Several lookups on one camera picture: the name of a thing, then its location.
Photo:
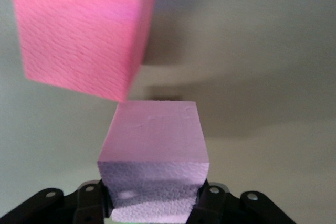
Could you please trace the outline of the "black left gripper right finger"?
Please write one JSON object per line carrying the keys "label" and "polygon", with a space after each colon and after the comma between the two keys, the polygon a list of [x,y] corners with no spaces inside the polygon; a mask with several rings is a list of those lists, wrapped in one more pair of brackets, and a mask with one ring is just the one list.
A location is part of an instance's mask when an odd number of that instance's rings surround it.
{"label": "black left gripper right finger", "polygon": [[187,223],[294,223],[270,198],[246,191],[239,198],[220,183],[206,181],[198,190]]}

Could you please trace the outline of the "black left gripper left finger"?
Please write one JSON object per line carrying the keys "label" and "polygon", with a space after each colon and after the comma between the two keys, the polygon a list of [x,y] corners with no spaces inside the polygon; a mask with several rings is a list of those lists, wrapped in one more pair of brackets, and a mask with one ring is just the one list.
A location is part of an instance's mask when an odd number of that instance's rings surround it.
{"label": "black left gripper left finger", "polygon": [[69,195],[46,188],[1,217],[1,223],[104,223],[113,204],[101,180],[82,183]]}

